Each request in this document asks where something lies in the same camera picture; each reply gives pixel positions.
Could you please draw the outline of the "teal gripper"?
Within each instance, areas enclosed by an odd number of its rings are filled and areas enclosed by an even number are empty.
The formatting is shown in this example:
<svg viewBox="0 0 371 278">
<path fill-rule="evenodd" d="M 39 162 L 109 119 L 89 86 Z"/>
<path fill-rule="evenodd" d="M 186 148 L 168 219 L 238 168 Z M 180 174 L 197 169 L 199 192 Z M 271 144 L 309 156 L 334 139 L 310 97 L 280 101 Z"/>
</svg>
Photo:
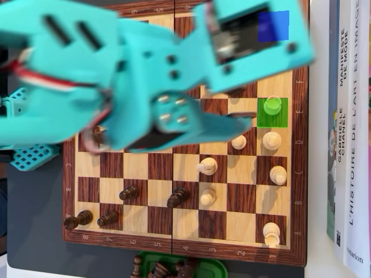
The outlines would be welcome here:
<svg viewBox="0 0 371 278">
<path fill-rule="evenodd" d="M 102 44 L 117 62 L 107 75 L 112 107 L 102 144 L 155 152 L 182 145 L 227 142 L 252 127 L 252 112 L 217 115 L 187 93 L 209 83 L 209 33 L 203 24 L 185 38 L 147 23 L 103 28 Z"/>
</svg>

